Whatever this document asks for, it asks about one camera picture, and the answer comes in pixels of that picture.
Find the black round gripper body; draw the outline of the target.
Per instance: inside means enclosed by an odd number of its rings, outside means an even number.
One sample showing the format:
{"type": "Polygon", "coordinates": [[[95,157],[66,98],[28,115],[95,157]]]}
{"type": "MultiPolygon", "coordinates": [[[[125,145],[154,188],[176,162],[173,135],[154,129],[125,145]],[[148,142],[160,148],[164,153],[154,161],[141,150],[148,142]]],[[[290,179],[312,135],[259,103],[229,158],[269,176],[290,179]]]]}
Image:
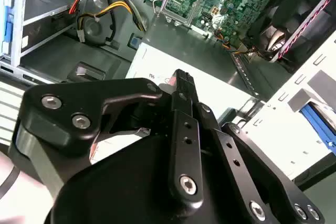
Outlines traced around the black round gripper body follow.
{"type": "Polygon", "coordinates": [[[201,136],[203,204],[187,215],[169,191],[170,141],[146,137],[86,168],[60,191],[51,223],[251,223],[209,133],[201,136]]]}

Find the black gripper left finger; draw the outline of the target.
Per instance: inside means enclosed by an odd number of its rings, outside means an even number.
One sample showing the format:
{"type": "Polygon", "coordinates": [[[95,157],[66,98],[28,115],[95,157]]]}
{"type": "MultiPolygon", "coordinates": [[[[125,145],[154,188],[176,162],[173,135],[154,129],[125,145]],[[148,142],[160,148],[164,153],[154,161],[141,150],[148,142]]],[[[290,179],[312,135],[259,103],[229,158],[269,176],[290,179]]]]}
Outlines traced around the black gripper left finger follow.
{"type": "Polygon", "coordinates": [[[178,69],[171,88],[145,78],[34,86],[24,93],[11,149],[56,200],[79,172],[146,137],[165,137],[169,191],[182,210],[196,210],[203,180],[194,79],[178,69]]]}

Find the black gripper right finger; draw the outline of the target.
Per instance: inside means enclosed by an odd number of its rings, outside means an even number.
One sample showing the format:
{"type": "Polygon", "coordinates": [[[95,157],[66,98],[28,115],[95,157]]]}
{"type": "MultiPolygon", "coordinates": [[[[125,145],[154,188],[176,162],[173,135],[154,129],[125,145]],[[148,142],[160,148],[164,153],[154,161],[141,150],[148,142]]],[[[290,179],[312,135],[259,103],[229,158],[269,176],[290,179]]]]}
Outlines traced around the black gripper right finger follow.
{"type": "Polygon", "coordinates": [[[229,179],[245,223],[324,223],[318,207],[235,123],[220,127],[209,106],[196,105],[201,129],[229,179]]]}

